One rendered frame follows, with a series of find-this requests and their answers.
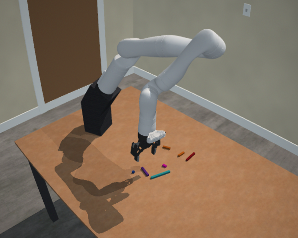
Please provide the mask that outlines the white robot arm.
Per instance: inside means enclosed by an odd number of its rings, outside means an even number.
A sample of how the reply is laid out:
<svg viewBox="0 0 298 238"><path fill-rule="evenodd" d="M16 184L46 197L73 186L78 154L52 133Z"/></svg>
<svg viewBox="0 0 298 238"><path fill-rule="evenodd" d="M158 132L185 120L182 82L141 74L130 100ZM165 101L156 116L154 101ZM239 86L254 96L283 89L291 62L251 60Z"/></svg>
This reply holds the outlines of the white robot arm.
<svg viewBox="0 0 298 238"><path fill-rule="evenodd" d="M156 130L158 95L176 85L196 57L216 59L221 57L225 50L224 41L211 29L200 31L193 39L175 35L123 39L117 46L118 55L113 58L97 84L103 93L112 94L140 56L177 57L169 67L141 90L138 132L147 136L147 143L153 143L164 138L166 134L163 130Z"/></svg>

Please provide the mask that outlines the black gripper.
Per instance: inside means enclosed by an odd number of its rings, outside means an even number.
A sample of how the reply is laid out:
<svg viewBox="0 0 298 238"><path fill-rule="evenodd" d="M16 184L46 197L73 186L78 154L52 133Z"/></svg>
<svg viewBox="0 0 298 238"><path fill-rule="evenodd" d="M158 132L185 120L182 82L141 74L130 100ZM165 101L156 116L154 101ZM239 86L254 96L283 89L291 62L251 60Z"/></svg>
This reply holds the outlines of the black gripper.
<svg viewBox="0 0 298 238"><path fill-rule="evenodd" d="M151 153L153 155L155 155L156 153L156 148L157 146L160 145L160 140L156 141L155 144L154 143L147 143L147 136L143 136L141 134L139 134L138 132L138 142L137 143L132 143L132 147L131 147L131 154L134 156L134 159L139 162L139 155L141 152L143 152L144 149L149 148L151 145ZM139 148L141 147L141 149ZM138 153L137 153L138 151Z"/></svg>

